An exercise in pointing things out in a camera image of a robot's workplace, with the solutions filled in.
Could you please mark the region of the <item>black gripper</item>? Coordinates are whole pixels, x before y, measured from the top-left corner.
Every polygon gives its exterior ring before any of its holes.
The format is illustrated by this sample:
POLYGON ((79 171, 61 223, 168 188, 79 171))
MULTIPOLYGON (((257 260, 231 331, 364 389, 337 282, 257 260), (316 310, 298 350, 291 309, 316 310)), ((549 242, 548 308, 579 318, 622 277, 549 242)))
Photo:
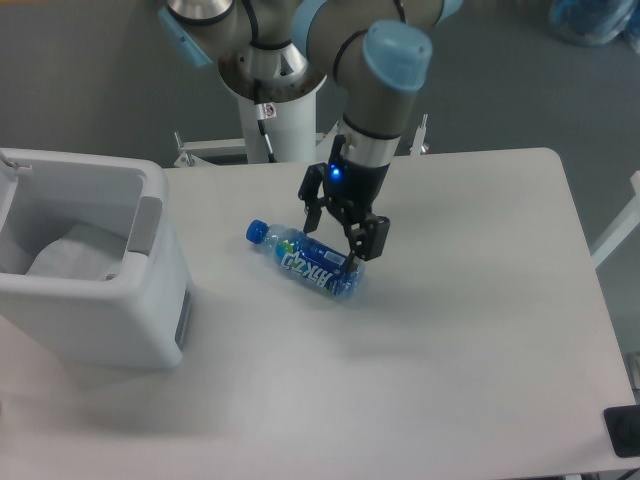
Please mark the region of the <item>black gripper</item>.
POLYGON ((304 202, 306 215, 303 231, 314 232, 322 208, 338 219, 349 244, 346 271, 352 273, 360 261, 382 255, 390 230, 390 219, 376 215, 372 204, 378 196, 389 164, 367 167, 341 155, 346 136, 338 134, 332 143, 329 159, 310 165, 302 179, 298 198, 304 202), (324 195, 320 196, 323 186, 324 195))

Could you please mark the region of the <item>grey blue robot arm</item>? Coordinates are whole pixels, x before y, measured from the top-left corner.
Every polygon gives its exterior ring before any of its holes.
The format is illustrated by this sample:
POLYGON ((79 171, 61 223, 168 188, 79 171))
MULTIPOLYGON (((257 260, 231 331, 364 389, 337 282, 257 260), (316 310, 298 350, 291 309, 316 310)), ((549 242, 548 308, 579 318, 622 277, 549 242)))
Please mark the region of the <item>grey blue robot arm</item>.
POLYGON ((163 1, 159 13, 179 45, 217 65, 257 163, 310 154, 312 113, 293 117, 289 128, 276 121, 325 80, 344 89, 329 157, 307 169, 299 197, 304 231, 331 214, 354 266, 383 252, 390 222, 372 205, 425 83, 428 32, 459 8, 457 1, 163 1))

